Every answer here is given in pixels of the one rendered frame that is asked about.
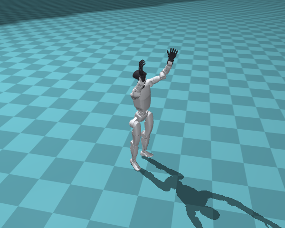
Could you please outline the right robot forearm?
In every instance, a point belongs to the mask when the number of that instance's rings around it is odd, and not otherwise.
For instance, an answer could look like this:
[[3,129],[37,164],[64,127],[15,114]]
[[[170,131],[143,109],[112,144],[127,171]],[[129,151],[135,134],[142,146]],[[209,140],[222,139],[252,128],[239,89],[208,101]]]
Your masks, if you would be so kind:
[[[146,77],[145,77],[145,81],[146,81]],[[141,92],[141,90],[142,90],[142,88],[144,86],[145,81],[142,82],[141,78],[139,78],[139,81],[138,81],[135,89],[133,90],[133,94],[134,94],[135,91],[138,92],[138,93]]]

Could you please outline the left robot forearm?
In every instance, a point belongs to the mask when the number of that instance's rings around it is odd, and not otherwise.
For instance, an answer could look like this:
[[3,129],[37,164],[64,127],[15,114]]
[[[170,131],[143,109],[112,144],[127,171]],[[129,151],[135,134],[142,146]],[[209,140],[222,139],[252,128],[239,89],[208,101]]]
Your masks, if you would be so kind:
[[161,72],[163,72],[164,74],[167,75],[169,73],[171,67],[172,67],[172,62],[168,61],[168,64],[166,65],[166,67]]

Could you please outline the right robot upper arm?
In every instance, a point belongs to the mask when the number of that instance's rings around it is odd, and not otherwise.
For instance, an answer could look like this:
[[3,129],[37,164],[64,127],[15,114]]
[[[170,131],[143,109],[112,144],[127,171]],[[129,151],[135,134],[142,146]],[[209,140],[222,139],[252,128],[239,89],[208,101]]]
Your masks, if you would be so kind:
[[130,93],[130,96],[131,96],[132,100],[136,100],[139,98],[140,94],[141,94],[141,92],[138,93],[135,91],[134,94]]

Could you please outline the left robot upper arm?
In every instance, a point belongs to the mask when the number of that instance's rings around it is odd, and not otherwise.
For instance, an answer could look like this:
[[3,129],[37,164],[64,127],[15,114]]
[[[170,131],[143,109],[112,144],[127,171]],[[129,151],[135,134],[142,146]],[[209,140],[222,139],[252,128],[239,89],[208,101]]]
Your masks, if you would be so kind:
[[151,79],[147,79],[146,80],[146,83],[148,83],[150,85],[150,87],[153,86],[153,84],[161,81],[161,80],[164,80],[166,78],[166,74],[164,74],[163,72],[160,72],[160,75],[159,76],[155,76]]

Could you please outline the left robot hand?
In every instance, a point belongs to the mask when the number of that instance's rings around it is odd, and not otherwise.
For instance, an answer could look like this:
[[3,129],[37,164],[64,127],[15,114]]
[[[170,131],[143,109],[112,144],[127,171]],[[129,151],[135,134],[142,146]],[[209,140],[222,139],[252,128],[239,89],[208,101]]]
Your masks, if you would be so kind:
[[[173,52],[174,51],[174,52]],[[176,52],[176,53],[175,53]],[[168,53],[168,57],[169,57],[169,59],[168,59],[168,61],[170,61],[170,62],[172,62],[172,64],[173,64],[173,62],[174,62],[174,58],[176,57],[176,54],[178,53],[178,50],[176,51],[176,49],[174,50],[174,48],[172,49],[172,51],[171,51],[171,48],[170,48],[170,53],[168,52],[168,50],[167,50],[167,53]],[[167,61],[167,63],[168,63],[168,61]]]

